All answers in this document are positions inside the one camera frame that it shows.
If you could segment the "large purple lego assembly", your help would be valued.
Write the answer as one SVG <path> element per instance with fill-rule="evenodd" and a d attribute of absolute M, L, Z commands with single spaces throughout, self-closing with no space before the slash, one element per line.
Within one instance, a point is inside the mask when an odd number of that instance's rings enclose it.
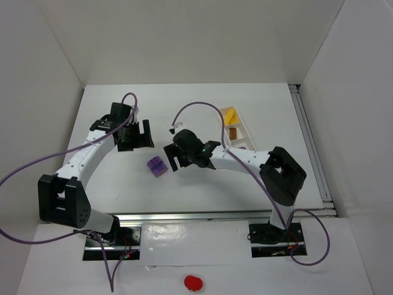
<path fill-rule="evenodd" d="M 156 178 L 168 171 L 168 167 L 160 156 L 155 156 L 150 159 L 147 162 L 147 167 Z"/>

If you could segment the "brown lego brick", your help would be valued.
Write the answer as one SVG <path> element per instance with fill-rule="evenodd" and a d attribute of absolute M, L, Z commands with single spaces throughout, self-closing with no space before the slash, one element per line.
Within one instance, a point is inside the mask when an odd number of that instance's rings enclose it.
<path fill-rule="evenodd" d="M 237 140 L 237 129 L 229 128 L 229 138 L 231 141 Z"/>

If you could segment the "small yellow lego brick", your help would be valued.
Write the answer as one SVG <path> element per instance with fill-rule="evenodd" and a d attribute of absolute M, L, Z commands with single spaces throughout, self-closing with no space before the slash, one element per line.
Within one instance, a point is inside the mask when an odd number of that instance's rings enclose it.
<path fill-rule="evenodd" d="M 233 122 L 235 121 L 235 117 L 236 117 L 235 111 L 234 111 L 233 109 L 230 109 L 230 110 L 227 112 L 227 114 L 226 114 L 226 116 L 225 116 L 225 118 L 224 118 L 224 124 L 225 124 L 225 125 L 231 125 L 231 124 L 233 124 Z"/>

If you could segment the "long yellow lego plate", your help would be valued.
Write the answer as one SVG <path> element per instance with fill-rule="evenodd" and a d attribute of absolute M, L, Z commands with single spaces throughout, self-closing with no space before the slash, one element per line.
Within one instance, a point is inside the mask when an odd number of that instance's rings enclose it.
<path fill-rule="evenodd" d="M 226 120 L 227 125 L 239 123 L 236 109 L 234 109 L 234 108 L 229 109 L 225 120 Z"/>

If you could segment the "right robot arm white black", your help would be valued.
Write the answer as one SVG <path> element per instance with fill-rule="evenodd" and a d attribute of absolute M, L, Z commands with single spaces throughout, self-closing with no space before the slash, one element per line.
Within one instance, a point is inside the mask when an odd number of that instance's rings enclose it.
<path fill-rule="evenodd" d="M 196 165 L 248 173 L 272 203 L 270 225 L 279 230 L 289 228 L 306 172 L 284 148 L 276 146 L 272 151 L 252 151 L 225 147 L 217 141 L 203 143 L 194 132 L 182 127 L 172 127 L 169 132 L 173 142 L 165 146 L 164 151 L 173 171 Z"/>

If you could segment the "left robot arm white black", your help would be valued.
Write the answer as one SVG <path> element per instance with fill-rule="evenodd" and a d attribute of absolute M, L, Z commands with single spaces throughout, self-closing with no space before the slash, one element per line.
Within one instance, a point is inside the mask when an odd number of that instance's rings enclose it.
<path fill-rule="evenodd" d="M 91 125 L 82 148 L 54 174 L 41 176 L 37 183 L 41 220 L 92 230 L 110 244 L 127 233 L 118 217 L 91 207 L 85 190 L 113 149 L 128 152 L 154 146 L 149 121 L 139 122 L 137 114 L 137 105 L 113 103 L 110 113 Z"/>

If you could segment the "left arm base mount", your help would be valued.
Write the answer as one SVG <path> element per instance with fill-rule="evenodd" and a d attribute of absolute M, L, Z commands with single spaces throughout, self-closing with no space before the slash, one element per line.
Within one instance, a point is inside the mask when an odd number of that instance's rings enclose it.
<path fill-rule="evenodd" d="M 126 227 L 123 234 L 114 242 L 102 241 L 104 252 L 108 261 L 139 260 L 141 226 Z M 99 244 L 93 237 L 87 237 L 85 240 L 83 261 L 103 261 L 104 256 Z"/>

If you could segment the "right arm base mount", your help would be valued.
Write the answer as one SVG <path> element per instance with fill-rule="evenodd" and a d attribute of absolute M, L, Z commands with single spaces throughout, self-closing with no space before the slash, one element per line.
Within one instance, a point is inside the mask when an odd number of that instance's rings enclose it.
<path fill-rule="evenodd" d="M 303 229 L 299 222 L 292 223 L 288 230 L 280 230 L 268 223 L 249 224 L 247 239 L 251 243 L 252 258 L 276 258 L 306 256 L 307 250 Z"/>

